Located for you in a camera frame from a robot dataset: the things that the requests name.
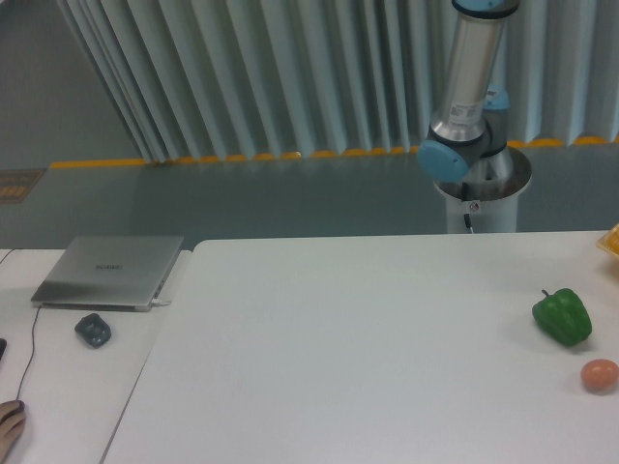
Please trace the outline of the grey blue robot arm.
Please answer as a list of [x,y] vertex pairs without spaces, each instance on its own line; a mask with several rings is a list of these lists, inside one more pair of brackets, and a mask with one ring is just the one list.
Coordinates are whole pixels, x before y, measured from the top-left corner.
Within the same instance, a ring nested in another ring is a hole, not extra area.
[[460,181],[489,149],[483,115],[504,25],[517,1],[454,1],[456,29],[442,99],[430,118],[417,161],[435,181]]

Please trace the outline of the person's hand on mouse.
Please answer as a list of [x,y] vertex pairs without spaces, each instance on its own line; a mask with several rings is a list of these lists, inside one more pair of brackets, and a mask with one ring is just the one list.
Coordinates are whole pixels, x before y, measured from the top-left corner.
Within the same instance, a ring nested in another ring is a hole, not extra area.
[[25,405],[21,400],[13,400],[1,404],[1,462],[23,433],[26,422]]

